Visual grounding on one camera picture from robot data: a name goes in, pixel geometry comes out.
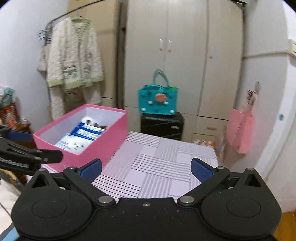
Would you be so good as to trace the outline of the white soft cotton tissue pack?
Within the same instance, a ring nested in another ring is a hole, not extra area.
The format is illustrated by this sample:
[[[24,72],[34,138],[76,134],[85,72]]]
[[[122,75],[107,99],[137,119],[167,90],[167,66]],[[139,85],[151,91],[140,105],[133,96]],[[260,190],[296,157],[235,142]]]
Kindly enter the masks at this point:
[[[55,144],[55,147],[79,155],[84,152],[86,148],[92,144],[92,142],[92,140],[68,133]]]

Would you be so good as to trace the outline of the blue wet wipes pack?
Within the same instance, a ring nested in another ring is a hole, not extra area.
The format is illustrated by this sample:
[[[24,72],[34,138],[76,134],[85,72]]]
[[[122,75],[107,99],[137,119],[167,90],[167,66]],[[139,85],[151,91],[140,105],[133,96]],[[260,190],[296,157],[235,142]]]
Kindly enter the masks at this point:
[[[94,141],[94,140],[97,140],[105,132],[106,130],[104,129],[79,123],[70,134],[72,136]]]

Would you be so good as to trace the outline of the white brown plush ball toy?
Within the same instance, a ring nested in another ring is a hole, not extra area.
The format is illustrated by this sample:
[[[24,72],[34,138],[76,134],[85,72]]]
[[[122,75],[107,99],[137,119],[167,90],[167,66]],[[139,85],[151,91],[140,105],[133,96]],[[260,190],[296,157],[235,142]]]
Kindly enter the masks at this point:
[[[83,123],[83,124],[90,125],[90,126],[99,127],[98,122],[95,119],[93,119],[93,118],[91,118],[89,116],[83,117],[80,122]]]

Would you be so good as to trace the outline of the pink hanging shopping bag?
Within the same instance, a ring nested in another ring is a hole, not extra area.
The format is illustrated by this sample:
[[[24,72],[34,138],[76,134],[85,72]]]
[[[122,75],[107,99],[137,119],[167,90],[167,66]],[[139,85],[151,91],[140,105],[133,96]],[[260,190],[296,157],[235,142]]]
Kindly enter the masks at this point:
[[[248,90],[246,102],[240,109],[232,109],[230,113],[226,139],[228,144],[239,154],[247,154],[250,148],[257,100],[257,92]]]

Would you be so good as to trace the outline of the black suitcase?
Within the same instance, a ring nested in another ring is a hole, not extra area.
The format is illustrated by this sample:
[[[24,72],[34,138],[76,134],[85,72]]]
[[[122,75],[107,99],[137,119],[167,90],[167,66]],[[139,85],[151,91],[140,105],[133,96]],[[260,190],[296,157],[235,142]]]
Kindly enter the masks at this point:
[[[184,123],[185,120],[179,112],[176,112],[175,115],[142,114],[140,118],[140,132],[180,141],[182,139]]]

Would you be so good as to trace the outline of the striped table cloth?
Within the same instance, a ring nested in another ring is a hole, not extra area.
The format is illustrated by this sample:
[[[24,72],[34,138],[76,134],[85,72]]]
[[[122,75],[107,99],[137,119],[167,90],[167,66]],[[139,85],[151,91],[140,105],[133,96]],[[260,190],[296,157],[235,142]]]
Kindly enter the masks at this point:
[[[59,165],[44,164],[50,172],[69,166],[79,167],[85,160],[100,158],[102,173],[93,186],[113,197],[177,199],[200,182],[191,173],[191,161],[199,158],[217,167],[215,151],[210,147],[170,140],[136,132],[99,138],[81,156],[65,152]]]

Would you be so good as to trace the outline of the pink cardboard storage box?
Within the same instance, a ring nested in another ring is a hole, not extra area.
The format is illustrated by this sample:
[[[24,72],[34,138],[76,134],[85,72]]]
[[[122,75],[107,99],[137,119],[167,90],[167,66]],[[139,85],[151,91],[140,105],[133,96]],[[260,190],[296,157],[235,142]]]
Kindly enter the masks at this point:
[[[127,111],[85,104],[34,133],[37,148],[59,150],[59,164],[46,163],[57,172],[100,159],[106,164],[128,134]]]

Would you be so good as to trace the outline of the teal felt handbag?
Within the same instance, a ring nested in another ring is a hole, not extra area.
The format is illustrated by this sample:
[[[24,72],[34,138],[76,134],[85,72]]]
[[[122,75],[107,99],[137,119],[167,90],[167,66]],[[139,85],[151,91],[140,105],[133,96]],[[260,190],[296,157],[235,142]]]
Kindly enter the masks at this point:
[[[156,84],[161,76],[166,86]],[[138,90],[138,109],[141,114],[175,115],[179,89],[171,87],[165,73],[157,69],[152,76],[152,84]]]

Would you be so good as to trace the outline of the cream fluffy cardigan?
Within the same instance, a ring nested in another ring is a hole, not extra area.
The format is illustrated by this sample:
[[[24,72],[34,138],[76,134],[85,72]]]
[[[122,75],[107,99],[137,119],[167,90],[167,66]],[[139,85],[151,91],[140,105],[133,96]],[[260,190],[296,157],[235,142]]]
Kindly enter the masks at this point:
[[[38,69],[46,72],[53,120],[82,104],[101,104],[103,63],[90,20],[74,16],[55,25]]]

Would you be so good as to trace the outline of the black clothes rack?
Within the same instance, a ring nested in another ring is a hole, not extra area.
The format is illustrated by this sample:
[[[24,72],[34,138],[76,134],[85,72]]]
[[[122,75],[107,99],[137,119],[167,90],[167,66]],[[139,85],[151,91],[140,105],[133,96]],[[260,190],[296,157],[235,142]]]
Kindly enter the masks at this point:
[[[67,1],[50,20],[37,70],[49,91],[58,90],[63,112],[92,103],[116,107],[117,54],[122,1]]]

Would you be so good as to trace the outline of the beige three-door wardrobe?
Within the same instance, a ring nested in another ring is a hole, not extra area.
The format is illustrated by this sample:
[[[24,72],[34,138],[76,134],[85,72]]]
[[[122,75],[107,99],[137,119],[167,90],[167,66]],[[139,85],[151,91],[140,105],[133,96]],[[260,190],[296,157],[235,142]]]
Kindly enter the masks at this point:
[[[212,141],[227,126],[243,48],[237,1],[129,1],[125,39],[128,127],[140,131],[137,92],[155,70],[177,87],[182,140]]]

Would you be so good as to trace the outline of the light wooden cabinet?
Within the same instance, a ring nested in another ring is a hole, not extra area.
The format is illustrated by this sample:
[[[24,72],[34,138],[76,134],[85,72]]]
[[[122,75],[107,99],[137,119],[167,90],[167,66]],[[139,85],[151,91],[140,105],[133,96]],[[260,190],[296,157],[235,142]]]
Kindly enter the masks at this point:
[[[102,105],[116,107],[117,33],[120,1],[69,1],[68,10],[81,7],[69,16],[81,15],[89,19],[97,34],[105,80],[102,83]]]

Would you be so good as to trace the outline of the wall switch box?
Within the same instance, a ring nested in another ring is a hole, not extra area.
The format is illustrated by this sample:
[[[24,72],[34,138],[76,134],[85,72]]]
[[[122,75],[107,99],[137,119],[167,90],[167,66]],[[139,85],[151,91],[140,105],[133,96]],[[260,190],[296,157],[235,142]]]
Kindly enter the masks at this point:
[[[292,57],[296,58],[296,40],[289,39],[288,40],[288,54],[290,54]]]

